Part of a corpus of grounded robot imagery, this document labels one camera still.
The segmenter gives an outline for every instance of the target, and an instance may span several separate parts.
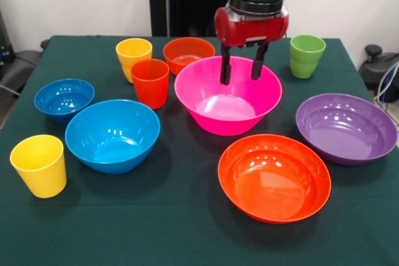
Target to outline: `plastic bowl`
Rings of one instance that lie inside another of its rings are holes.
[[[233,143],[220,158],[218,176],[234,205],[272,224],[310,217],[331,192],[329,171],[317,154],[279,135],[252,135]]]
[[[251,79],[252,60],[231,57],[229,85],[220,83],[221,57],[201,59],[184,68],[175,92],[200,127],[223,136],[247,132],[273,110],[282,97],[278,77],[263,66]]]
[[[323,158],[343,165],[363,164],[391,152],[398,133],[390,117],[373,103],[341,93],[306,100],[297,127]]]
[[[81,79],[62,79],[42,87],[35,96],[36,108],[52,120],[66,124],[92,103],[94,88]]]
[[[151,108],[130,100],[109,100],[74,116],[65,142],[92,169],[123,174],[148,156],[159,134],[160,121]]]
[[[170,72],[177,75],[188,64],[204,57],[214,56],[215,49],[211,43],[197,37],[181,37],[171,40],[163,48],[163,55]]]

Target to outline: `large blue bowl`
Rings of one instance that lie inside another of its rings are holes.
[[[160,128],[158,116],[146,105],[109,100],[74,116],[65,131],[65,142],[72,154],[92,169],[123,174],[150,154]]]
[[[52,120],[66,124],[92,103],[94,88],[81,79],[62,79],[42,87],[35,96],[36,108]]]

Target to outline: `green cup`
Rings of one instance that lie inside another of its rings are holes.
[[[291,39],[291,73],[298,78],[309,78],[314,73],[325,50],[320,37],[300,34]]]

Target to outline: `dark green tablecloth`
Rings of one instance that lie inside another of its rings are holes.
[[[175,97],[173,76],[168,102],[156,111],[160,138],[139,168],[121,176],[96,173],[65,147],[66,189],[48,200],[32,196],[9,164],[9,153],[39,133],[64,140],[65,130],[35,109],[35,93],[72,77],[93,84],[95,102],[136,99],[115,55],[122,39],[53,37],[0,132],[0,265],[399,265],[397,149],[364,166],[328,163],[332,193],[318,214],[295,224],[263,224],[228,201],[216,175],[220,154],[242,136],[215,136],[198,127]],[[148,39],[153,56],[162,59],[168,39]],[[294,115],[306,98],[340,92],[370,99],[341,41],[326,41],[309,80],[289,72],[287,39],[271,44],[266,64],[281,79],[284,96],[245,135],[276,133],[302,141]]]

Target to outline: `small orange bowl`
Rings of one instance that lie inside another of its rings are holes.
[[[331,192],[324,162],[288,137],[252,135],[224,151],[220,185],[234,205],[271,224],[301,221],[318,212]]]
[[[180,37],[171,40],[163,48],[163,55],[170,72],[177,75],[188,64],[205,57],[214,56],[215,49],[211,43],[198,37]]]

